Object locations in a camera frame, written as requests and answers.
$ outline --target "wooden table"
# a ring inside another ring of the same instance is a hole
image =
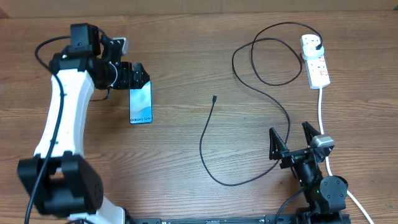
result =
[[[287,121],[270,99],[234,77],[231,56],[266,26],[283,21],[311,25],[323,37],[331,85],[325,88],[323,122],[336,141],[333,173],[376,223],[398,219],[398,13],[306,12],[202,16],[118,16],[0,20],[0,223],[22,223],[28,201],[16,168],[32,157],[50,104],[50,74],[34,58],[35,47],[69,34],[69,25],[88,22],[111,37],[131,41],[130,62],[142,62],[153,81],[154,122],[129,124],[128,91],[113,91],[92,102],[86,119],[87,161],[98,171],[105,194],[134,217],[257,217],[276,213],[298,191],[289,169],[239,187],[210,179],[199,157],[199,139],[214,93],[218,94],[203,150],[209,169],[223,182],[248,180],[268,169],[268,129],[284,138]],[[263,37],[279,37],[300,50],[304,27],[275,27]],[[48,62],[68,44],[45,46]],[[282,82],[299,70],[294,55],[277,42],[255,47],[255,63],[269,82]],[[245,82],[278,99],[289,112],[288,147],[305,147],[301,122],[317,125],[318,91],[305,71],[294,82],[262,84],[249,63],[249,48],[236,56]],[[93,98],[106,93],[96,90]],[[326,175],[325,164],[320,164]],[[353,223],[366,223],[351,199]],[[305,206],[302,196],[284,210]],[[31,223],[64,223],[34,209]]]

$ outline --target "phone screen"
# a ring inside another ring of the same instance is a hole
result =
[[[152,83],[147,82],[141,89],[130,90],[130,123],[152,122]]]

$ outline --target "wall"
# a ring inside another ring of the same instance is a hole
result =
[[[0,17],[393,10],[398,0],[0,0]]]

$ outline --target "electrical socket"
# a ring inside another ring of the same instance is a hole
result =
[[[320,43],[320,39],[317,35],[305,34],[302,36],[300,42],[302,45],[302,56],[304,58],[306,46],[312,45],[316,47]],[[316,55],[316,52],[307,51],[307,53],[309,55]],[[310,83],[311,89],[319,89],[321,87],[323,88],[330,84],[328,68],[326,66],[326,60],[323,53],[321,56],[311,57],[311,59],[304,58],[304,62],[305,68],[307,69],[308,82]]]

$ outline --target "power strip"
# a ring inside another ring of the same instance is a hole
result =
[[[326,87],[330,84],[330,79],[323,51],[321,55],[307,55],[308,49],[315,50],[315,47],[320,43],[319,36],[314,34],[305,34],[301,37],[300,42],[305,68],[307,69],[308,81],[310,82],[310,88],[316,90]]]

